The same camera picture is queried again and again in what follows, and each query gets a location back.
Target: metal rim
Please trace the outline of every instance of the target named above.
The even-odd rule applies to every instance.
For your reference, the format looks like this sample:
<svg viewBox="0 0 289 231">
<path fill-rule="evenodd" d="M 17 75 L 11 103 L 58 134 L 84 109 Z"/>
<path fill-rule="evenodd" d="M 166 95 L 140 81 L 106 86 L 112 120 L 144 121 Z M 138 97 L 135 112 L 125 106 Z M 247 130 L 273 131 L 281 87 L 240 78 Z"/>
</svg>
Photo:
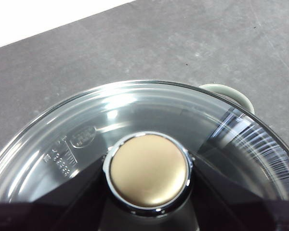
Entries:
<svg viewBox="0 0 289 231">
<path fill-rule="evenodd" d="M 186 176 L 185 176 L 185 181 L 183 184 L 183 187 L 181 188 L 181 190 L 179 191 L 179 193 L 172 198 L 170 201 L 168 201 L 167 203 L 163 204 L 163 205 L 159 205 L 159 206 L 155 206 L 155 207 L 142 207 L 142 206 L 138 206 L 138 205 L 134 205 L 130 202 L 128 202 L 127 200 L 125 200 L 115 189 L 111 177 L 110 177 L 110 165 L 111 165 L 111 161 L 113 159 L 113 157 L 116 155 L 118 149 L 127 141 L 129 141 L 132 138 L 135 137 L 141 137 L 141 136 L 145 136 L 145 135 L 158 135 L 161 136 L 163 138 L 168 139 L 169 141 L 171 141 L 173 144 L 175 144 L 175 146 L 181 151 L 181 153 L 183 154 L 184 160 L 185 160 L 185 166 L 186 166 Z M 120 139 L 113 147 L 112 149 L 109 151 L 109 153 L 106 155 L 104 163 L 103 163 L 103 171 L 106 175 L 106 180 L 108 183 L 108 186 L 111 190 L 111 192 L 113 193 L 113 195 L 119 199 L 121 202 L 125 203 L 126 205 L 136 208 L 136 209 L 141 209 L 141 210 L 155 210 L 155 211 L 162 211 L 167 207 L 170 207 L 174 201 L 176 201 L 180 195 L 182 195 L 182 193 L 186 190 L 186 188 L 189 186 L 190 184 L 190 178 L 191 178 L 191 173 L 192 173 L 192 161 L 189 157 L 188 151 L 183 147 L 183 145 L 181 145 L 177 140 L 175 140 L 174 138 L 164 134 L 164 133 L 160 133 L 160 132 L 155 132 L 155 131 L 140 131 L 140 132 L 136 132 L 130 135 L 127 135 L 125 137 L 123 137 L 122 139 Z"/>
<path fill-rule="evenodd" d="M 27 125 L 25 125 L 4 147 L 3 149 L 0 151 L 0 159 L 2 157 L 2 155 L 4 154 L 4 152 L 17 140 L 19 139 L 21 136 L 23 136 L 24 133 L 26 133 L 32 126 L 34 126 L 36 123 L 38 123 L 40 120 L 42 120 L 45 116 L 47 116 L 49 113 L 51 113 L 52 111 L 56 110 L 57 108 L 59 108 L 60 106 L 73 101 L 81 96 L 90 94 L 90 93 L 94 93 L 100 89 L 105 88 L 106 86 L 115 86 L 117 84 L 131 84 L 131 83 L 139 83 L 139 84 L 165 84 L 165 85 L 173 85 L 173 86 L 178 86 L 178 87 L 183 87 L 183 88 L 187 88 L 187 89 L 192 89 L 192 90 L 196 90 L 196 91 L 200 91 L 202 93 L 205 93 L 207 95 L 210 95 L 214 98 L 217 98 L 223 102 L 226 102 L 227 104 L 240 109 L 243 113 L 245 113 L 246 115 L 248 115 L 249 117 L 251 117 L 255 122 L 259 123 L 271 136 L 272 138 L 274 138 L 274 140 L 283 148 L 285 149 L 285 151 L 287 151 L 287 153 L 289 153 L 289 147 L 285 144 L 285 142 L 271 129 L 269 128 L 263 121 L 261 121 L 259 118 L 257 118 L 255 115 L 253 115 L 252 113 L 248 112 L 245 108 L 241 107 L 240 105 L 231 102 L 230 100 L 227 100 L 226 98 L 223 98 L 215 93 L 212 93 L 208 90 L 204 90 L 202 88 L 198 88 L 192 85 L 188 85 L 188 84 L 183 84 L 183 83 L 178 83 L 178 82 L 171 82 L 171 81 L 162 81 L 162 80 L 126 80 L 126 81 L 119 81 L 119 82 L 114 82 L 114 83 L 109 83 L 109 84 L 104 84 L 95 88 L 91 88 L 88 90 L 84 90 L 81 91 L 79 93 L 74 94 L 71 97 L 68 97 L 62 101 L 60 101 L 59 103 L 55 104 L 54 106 L 46 109 L 44 112 L 42 112 L 38 117 L 34 118 L 31 122 L 29 122 Z"/>
</svg>

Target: handle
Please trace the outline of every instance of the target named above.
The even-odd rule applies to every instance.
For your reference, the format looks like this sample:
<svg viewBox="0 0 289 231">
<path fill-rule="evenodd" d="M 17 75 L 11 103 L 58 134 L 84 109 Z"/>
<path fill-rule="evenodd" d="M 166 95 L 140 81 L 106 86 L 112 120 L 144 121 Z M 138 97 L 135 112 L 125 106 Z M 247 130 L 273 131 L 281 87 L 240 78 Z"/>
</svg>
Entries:
<svg viewBox="0 0 289 231">
<path fill-rule="evenodd" d="M 209 83 L 199 86 L 202 89 L 211 91 L 213 93 L 222 94 L 230 97 L 231 99 L 238 102 L 242 107 L 248 110 L 250 113 L 255 114 L 255 109 L 251 103 L 251 101 L 243 95 L 238 90 L 231 88 L 226 85 L 217 84 L 217 83 Z"/>
</svg>

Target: white wall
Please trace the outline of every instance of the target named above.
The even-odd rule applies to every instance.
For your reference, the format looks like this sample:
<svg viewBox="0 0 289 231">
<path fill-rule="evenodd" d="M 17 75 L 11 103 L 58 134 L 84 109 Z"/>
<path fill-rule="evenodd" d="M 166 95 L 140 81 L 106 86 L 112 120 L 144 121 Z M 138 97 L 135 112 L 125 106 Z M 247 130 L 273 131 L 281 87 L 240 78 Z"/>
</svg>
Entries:
<svg viewBox="0 0 289 231">
<path fill-rule="evenodd" d="M 0 47 L 132 0 L 0 0 Z"/>
</svg>

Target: gold knob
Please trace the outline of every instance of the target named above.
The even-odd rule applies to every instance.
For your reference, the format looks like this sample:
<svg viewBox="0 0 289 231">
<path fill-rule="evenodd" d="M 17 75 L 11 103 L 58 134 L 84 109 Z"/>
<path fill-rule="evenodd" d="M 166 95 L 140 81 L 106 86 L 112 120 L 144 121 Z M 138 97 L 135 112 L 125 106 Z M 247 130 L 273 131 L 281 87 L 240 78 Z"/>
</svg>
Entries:
<svg viewBox="0 0 289 231">
<path fill-rule="evenodd" d="M 109 167 L 111 183 L 127 202 L 157 207 L 184 189 L 188 162 L 182 149 L 158 134 L 133 137 L 119 146 Z"/>
</svg>

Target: gray surface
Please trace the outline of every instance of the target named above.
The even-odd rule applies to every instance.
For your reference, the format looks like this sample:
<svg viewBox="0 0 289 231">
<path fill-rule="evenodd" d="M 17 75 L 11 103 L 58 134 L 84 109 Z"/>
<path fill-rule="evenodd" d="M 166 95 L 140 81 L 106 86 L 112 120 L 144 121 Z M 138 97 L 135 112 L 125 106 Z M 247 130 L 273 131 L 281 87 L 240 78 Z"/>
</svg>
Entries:
<svg viewBox="0 0 289 231">
<path fill-rule="evenodd" d="M 127 79 L 234 87 L 289 146 L 289 1 L 139 0 L 0 48 L 0 149 L 54 103 Z"/>
</svg>

